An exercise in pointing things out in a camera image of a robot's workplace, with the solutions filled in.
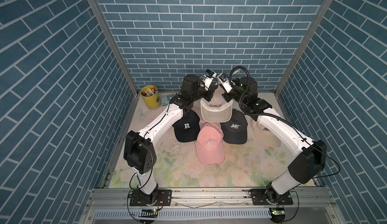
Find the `pen holder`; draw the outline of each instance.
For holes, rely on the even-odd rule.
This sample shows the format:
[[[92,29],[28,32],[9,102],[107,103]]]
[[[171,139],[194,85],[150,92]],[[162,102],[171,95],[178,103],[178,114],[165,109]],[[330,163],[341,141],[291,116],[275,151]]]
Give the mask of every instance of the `pen holder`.
[[[156,88],[156,91],[154,93],[154,95],[151,95],[151,96],[147,96],[145,94],[145,90],[146,88]],[[145,101],[145,104],[146,106],[148,107],[149,110],[156,110],[158,109],[160,106],[161,106],[161,100],[160,100],[160,97],[159,97],[159,91],[157,89],[156,86],[154,85],[147,85],[145,87],[143,87],[140,91],[141,93],[141,96],[143,98],[143,100]]]

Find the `cap brim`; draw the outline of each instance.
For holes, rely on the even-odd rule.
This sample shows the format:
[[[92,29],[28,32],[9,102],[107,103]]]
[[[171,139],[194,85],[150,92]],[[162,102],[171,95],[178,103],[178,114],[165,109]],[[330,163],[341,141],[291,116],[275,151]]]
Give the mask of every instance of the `cap brim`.
[[[197,135],[200,132],[200,128],[195,128],[190,130],[188,133],[184,131],[179,131],[175,128],[175,137],[179,142],[190,142],[196,141]]]
[[[245,144],[247,142],[247,129],[239,132],[223,131],[223,140],[229,144]]]
[[[200,105],[200,109],[201,109],[203,120],[207,122],[214,122],[214,123],[228,122],[231,119],[231,116],[233,115],[232,105],[230,105],[229,107],[225,108],[222,111],[210,111],[210,110],[207,110],[202,105]]]
[[[215,148],[212,148],[211,150],[204,149],[203,146],[197,141],[195,142],[195,145],[197,157],[202,164],[216,164],[223,162],[225,159],[225,152],[223,150],[222,142],[220,142]]]

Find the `beige baseball cap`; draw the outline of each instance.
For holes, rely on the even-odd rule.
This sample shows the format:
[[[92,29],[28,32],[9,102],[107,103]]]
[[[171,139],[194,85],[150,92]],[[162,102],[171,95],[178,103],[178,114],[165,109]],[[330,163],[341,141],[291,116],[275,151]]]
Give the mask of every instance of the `beige baseball cap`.
[[[278,139],[267,127],[251,119],[250,125],[253,127],[255,140],[263,147],[280,147],[281,140]]]
[[[222,96],[224,91],[218,87],[210,102],[200,100],[200,108],[203,120],[207,122],[227,122],[233,113],[233,101],[225,101]]]

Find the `baseball cap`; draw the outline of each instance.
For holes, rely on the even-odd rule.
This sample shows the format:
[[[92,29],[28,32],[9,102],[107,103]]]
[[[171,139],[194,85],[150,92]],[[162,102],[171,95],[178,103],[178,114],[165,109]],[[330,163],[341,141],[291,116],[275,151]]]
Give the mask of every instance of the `baseball cap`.
[[[233,101],[225,101],[222,93],[223,90],[218,87],[210,102],[205,99],[200,100],[203,120],[207,122],[226,122],[230,120],[233,110]]]
[[[225,159],[222,129],[215,123],[203,126],[195,142],[196,153],[202,164],[220,163]]]
[[[267,127],[251,119],[250,124],[254,131],[255,140],[263,147],[280,147],[281,140]]]
[[[199,121],[199,116],[193,110],[189,110],[172,125],[175,129],[176,139],[179,142],[195,141],[200,132]]]
[[[231,119],[221,123],[223,140],[229,144],[244,144],[247,141],[247,120],[239,110],[233,109]]]

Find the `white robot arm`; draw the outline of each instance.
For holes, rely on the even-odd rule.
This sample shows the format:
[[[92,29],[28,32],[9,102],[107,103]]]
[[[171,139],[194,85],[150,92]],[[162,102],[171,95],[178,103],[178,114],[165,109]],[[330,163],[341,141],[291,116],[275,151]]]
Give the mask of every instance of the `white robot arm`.
[[[140,194],[144,195],[143,199],[148,203],[154,202],[158,190],[152,173],[152,166],[156,161],[154,145],[176,121],[183,117],[185,112],[192,108],[194,101],[200,98],[205,98],[208,101],[211,99],[213,90],[210,88],[210,84],[215,76],[216,74],[211,70],[207,70],[204,81],[196,81],[197,76],[191,76],[191,78],[190,75],[186,76],[179,94],[171,99],[168,107],[155,120],[137,133],[133,131],[128,133],[124,159],[137,173]],[[228,79],[221,76],[218,77],[218,83],[225,90],[223,96],[227,100],[232,95],[232,99],[237,100],[238,94],[236,92],[239,91],[240,94],[242,90],[238,90],[236,84],[230,84]],[[280,118],[276,110],[266,101],[257,98],[254,94],[250,98],[252,100],[247,101],[250,108],[255,107],[254,111],[262,114],[253,114],[251,117],[275,134],[296,157],[288,169],[267,186],[268,200],[276,203],[284,193],[301,183],[306,183],[324,168],[326,145],[322,141],[314,142],[311,138],[300,133],[290,123]]]

